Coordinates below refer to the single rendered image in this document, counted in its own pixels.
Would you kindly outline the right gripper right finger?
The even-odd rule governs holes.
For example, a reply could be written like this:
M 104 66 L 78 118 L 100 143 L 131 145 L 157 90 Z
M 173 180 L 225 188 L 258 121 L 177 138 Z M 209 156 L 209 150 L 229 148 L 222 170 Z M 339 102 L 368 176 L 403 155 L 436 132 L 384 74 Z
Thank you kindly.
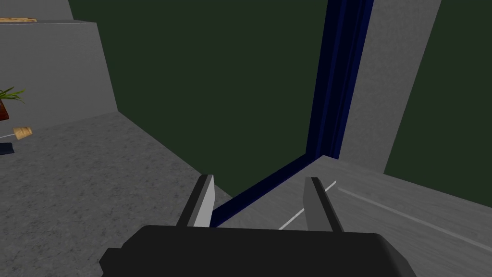
M 309 231 L 344 232 L 327 192 L 318 177 L 306 177 L 303 205 Z

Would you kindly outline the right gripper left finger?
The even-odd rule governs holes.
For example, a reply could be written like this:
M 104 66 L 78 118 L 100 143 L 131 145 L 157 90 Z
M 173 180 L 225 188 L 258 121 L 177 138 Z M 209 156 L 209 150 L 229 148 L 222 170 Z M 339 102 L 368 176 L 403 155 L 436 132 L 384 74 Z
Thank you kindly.
M 214 203 L 214 176 L 201 175 L 178 219 L 177 226 L 208 228 L 210 226 Z

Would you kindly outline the potted green plant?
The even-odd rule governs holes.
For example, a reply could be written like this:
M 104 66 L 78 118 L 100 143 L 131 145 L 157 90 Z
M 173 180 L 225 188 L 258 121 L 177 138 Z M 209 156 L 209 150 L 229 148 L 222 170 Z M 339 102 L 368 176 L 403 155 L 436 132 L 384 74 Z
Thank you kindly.
M 25 88 L 19 90 L 15 86 L 6 89 L 0 89 L 0 122 L 10 119 L 8 112 L 9 105 L 14 102 L 25 104 L 25 101 L 23 99 L 24 92 Z

